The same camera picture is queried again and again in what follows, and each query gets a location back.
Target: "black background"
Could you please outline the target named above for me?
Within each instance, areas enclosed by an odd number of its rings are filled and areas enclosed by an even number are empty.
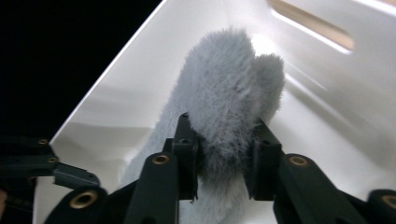
[[[51,139],[161,1],[142,2],[0,1],[0,134]],[[8,208],[1,223],[31,215]]]

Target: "screw hole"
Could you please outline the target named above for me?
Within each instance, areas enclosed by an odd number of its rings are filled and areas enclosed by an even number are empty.
[[[55,157],[51,157],[49,158],[49,163],[55,163],[57,160]]]
[[[98,198],[98,194],[93,190],[87,190],[75,196],[70,201],[70,207],[80,209],[93,204]]]
[[[299,157],[299,156],[290,157],[289,161],[292,164],[298,165],[298,166],[306,166],[306,165],[308,165],[308,161],[306,159],[304,159],[303,157]]]
[[[49,141],[48,141],[47,139],[43,138],[43,139],[38,140],[37,143],[38,143],[39,145],[46,145],[48,142],[49,142]]]
[[[170,160],[169,157],[167,157],[167,156],[165,156],[165,155],[160,155],[160,156],[154,157],[154,158],[152,159],[152,162],[153,162],[154,164],[157,164],[157,165],[162,165],[162,164],[168,163],[169,160]]]
[[[191,142],[191,140],[190,140],[190,139],[185,139],[185,138],[183,138],[183,139],[180,139],[179,142],[180,142],[180,143],[183,143],[183,144],[188,144],[188,143]]]

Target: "gray plush toy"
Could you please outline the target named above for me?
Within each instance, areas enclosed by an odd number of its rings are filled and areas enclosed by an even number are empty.
[[[180,202],[180,223],[240,223],[248,201],[242,173],[252,129],[257,118],[268,124],[279,108],[283,86],[282,60],[256,57],[244,30],[205,36],[186,58],[155,130],[127,167],[121,185],[139,177],[146,157],[163,149],[165,139],[175,134],[178,117],[188,112],[192,128],[208,144],[199,199]]]

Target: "white bin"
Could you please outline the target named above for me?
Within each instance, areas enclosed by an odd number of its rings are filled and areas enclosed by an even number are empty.
[[[286,62],[282,106],[270,125],[283,150],[313,159],[339,189],[363,200],[371,189],[396,189],[396,6],[384,2],[164,0],[51,145],[62,162],[97,174],[111,193],[153,129],[189,49],[232,25],[247,29],[258,53]],[[35,223],[69,191],[52,182],[38,179]],[[276,223],[272,204],[251,202],[245,223]]]

